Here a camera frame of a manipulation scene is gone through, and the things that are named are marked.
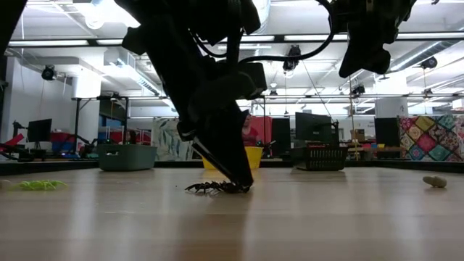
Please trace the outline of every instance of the green crinkled object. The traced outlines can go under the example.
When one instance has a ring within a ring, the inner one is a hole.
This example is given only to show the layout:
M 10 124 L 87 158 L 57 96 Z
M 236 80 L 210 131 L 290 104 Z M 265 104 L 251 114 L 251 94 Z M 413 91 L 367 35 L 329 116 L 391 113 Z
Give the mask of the green crinkled object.
M 61 181 L 23 181 L 14 185 L 12 189 L 21 189 L 23 191 L 54 191 L 58 186 L 67 186 Z

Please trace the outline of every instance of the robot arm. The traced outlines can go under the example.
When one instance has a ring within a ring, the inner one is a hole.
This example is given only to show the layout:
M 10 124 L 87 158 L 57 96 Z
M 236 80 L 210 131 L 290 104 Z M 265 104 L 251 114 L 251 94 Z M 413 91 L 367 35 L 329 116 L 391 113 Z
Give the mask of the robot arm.
M 383 44 L 397 37 L 398 26 L 408 19 L 415 0 L 316 0 L 329 13 L 331 32 L 309 54 L 291 57 L 258 56 L 239 61 L 244 33 L 260 28 L 252 0 L 115 0 L 140 22 L 129 28 L 123 47 L 147 53 L 167 95 L 179 114 L 178 131 L 184 141 L 220 170 L 230 183 L 195 184 L 192 188 L 246 192 L 253 184 L 241 127 L 248 112 L 241 112 L 237 99 L 255 99 L 266 89 L 262 64 L 255 61 L 296 62 L 319 54 L 335 33 L 347 32 L 349 47 L 340 69 L 347 77 L 359 69 L 383 74 L 390 55 Z M 0 48 L 11 38 L 25 0 L 7 21 L 0 35 Z M 211 45 L 228 38 L 225 59 L 203 56 L 199 39 Z

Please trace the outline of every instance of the wooden table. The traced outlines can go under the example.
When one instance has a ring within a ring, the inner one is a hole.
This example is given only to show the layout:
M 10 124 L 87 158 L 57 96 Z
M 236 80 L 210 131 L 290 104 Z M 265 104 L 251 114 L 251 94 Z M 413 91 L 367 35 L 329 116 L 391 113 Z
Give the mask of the wooden table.
M 448 189 L 430 188 L 441 175 Z M 463 260 L 464 177 L 417 170 L 259 169 L 248 194 L 190 194 L 215 171 L 74 170 L 0 177 L 1 261 Z

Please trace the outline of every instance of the gray plastic bin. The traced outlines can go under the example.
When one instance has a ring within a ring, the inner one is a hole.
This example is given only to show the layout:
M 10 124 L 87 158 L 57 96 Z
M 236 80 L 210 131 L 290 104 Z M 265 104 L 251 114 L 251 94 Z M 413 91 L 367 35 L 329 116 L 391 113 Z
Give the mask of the gray plastic bin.
M 98 145 L 99 167 L 105 171 L 134 171 L 153 168 L 157 148 L 145 145 Z

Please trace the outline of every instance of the person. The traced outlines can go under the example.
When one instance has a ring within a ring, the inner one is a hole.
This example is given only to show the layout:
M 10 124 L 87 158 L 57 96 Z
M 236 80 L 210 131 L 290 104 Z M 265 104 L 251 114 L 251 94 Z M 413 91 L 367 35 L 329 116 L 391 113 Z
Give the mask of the person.
M 245 146 L 256 146 L 260 141 L 259 133 L 252 127 L 252 116 L 247 115 L 244 126 L 241 129 L 241 138 L 244 141 Z

